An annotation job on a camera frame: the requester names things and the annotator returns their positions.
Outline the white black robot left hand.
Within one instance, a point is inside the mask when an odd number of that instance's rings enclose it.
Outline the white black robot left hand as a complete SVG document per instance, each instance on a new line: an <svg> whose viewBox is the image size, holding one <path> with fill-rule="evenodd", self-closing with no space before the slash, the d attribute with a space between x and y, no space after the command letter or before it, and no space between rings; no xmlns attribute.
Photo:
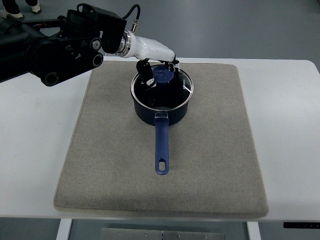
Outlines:
<svg viewBox="0 0 320 240"><path fill-rule="evenodd" d="M135 57L139 60L136 68L143 84L147 88L156 86L149 60L165 63L171 72L180 68L180 62L175 53L167 46L154 39L136 36L132 31L128 30L123 33L115 55L121 58Z"/></svg>

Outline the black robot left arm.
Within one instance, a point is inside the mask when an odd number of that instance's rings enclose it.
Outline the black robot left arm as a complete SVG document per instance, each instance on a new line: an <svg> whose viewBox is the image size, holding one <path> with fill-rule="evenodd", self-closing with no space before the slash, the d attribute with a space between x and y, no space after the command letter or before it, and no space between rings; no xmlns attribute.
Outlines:
<svg viewBox="0 0 320 240"><path fill-rule="evenodd" d="M7 16L0 23L0 81L31 73L52 87L99 67L99 52L119 52L127 18L86 3L56 19L24 21Z"/></svg>

